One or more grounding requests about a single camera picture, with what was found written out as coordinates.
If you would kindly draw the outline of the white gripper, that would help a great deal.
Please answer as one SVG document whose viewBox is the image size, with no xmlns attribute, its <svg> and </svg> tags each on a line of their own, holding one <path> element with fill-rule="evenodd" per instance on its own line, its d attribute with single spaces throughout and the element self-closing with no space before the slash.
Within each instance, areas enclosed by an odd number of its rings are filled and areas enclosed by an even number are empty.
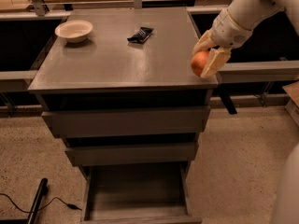
<svg viewBox="0 0 299 224">
<path fill-rule="evenodd" d="M 239 26 L 227 8 L 223 9 L 212 23 L 211 31 L 206 30 L 194 45 L 192 54 L 211 49 L 200 77 L 214 76 L 231 58 L 231 49 L 237 49 L 252 36 L 252 31 Z"/>
</svg>

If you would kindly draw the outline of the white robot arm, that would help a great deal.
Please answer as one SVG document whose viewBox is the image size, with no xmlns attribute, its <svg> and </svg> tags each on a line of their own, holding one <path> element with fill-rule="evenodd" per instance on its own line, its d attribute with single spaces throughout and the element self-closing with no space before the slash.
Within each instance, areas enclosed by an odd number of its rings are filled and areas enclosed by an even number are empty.
<svg viewBox="0 0 299 224">
<path fill-rule="evenodd" d="M 228 62 L 232 49 L 242 47 L 258 24 L 280 11 L 299 33 L 299 0 L 234 0 L 223 9 L 193 48 L 193 55 L 210 51 L 200 77 L 214 76 Z M 299 224 L 299 146 L 285 162 L 270 224 Z"/>
</svg>

